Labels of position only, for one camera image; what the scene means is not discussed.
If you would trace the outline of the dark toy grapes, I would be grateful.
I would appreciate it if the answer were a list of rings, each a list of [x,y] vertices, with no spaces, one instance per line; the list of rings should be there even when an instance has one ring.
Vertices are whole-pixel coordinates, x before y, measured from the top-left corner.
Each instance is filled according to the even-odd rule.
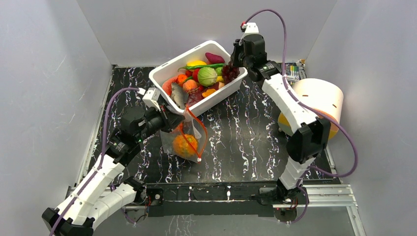
[[[232,67],[230,65],[225,65],[222,68],[222,78],[225,84],[230,83],[240,75],[238,67]]]

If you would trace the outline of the clear zip top bag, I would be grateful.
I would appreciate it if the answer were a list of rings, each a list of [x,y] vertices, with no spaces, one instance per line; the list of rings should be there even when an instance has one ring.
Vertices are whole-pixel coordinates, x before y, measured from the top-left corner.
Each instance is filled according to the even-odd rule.
[[[160,132],[163,151],[195,163],[202,161],[208,131],[203,123],[185,107],[185,120],[170,132]]]

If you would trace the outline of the orange toy pineapple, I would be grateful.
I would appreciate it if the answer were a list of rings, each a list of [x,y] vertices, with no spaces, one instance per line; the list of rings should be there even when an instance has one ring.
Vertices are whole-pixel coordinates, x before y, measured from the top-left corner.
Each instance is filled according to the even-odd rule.
[[[197,155],[198,141],[190,134],[177,135],[173,142],[174,154],[181,158],[189,159]]]

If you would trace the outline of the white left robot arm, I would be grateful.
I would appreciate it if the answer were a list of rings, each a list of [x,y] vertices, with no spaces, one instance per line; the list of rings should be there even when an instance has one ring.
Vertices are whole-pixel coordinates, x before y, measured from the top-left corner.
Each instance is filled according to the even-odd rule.
[[[104,144],[102,156],[76,189],[56,208],[47,208],[42,219],[52,236],[91,236],[109,216],[130,203],[142,205],[146,184],[129,177],[106,197],[102,193],[141,151],[141,142],[158,131],[173,131],[184,115],[159,108],[129,108]]]

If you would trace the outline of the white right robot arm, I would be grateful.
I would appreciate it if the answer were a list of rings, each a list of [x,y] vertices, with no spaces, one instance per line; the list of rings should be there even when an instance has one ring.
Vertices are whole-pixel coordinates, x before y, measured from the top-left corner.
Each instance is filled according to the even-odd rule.
[[[232,67],[244,67],[287,119],[292,136],[286,144],[287,164],[275,190],[259,190],[263,204],[294,200],[302,189],[302,179],[316,157],[327,146],[330,121],[301,106],[284,77],[284,69],[267,59],[265,41],[260,34],[250,34],[233,43]]]

